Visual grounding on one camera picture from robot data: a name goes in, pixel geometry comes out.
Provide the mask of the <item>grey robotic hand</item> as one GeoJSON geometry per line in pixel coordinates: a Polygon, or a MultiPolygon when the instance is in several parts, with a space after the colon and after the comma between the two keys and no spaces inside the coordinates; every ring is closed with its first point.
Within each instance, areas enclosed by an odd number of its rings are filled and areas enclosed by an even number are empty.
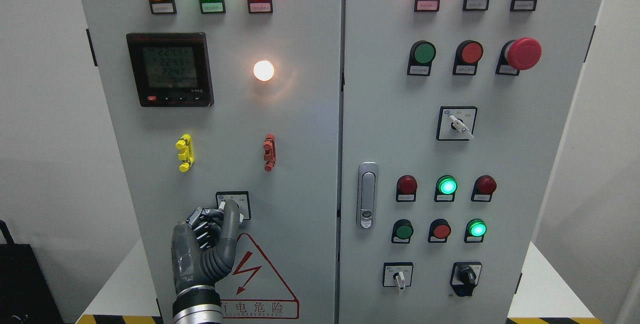
{"type": "Polygon", "coordinates": [[[171,243],[176,294],[193,286],[214,286],[233,269],[243,215],[228,199],[217,209],[196,208],[174,226],[171,243]]]}

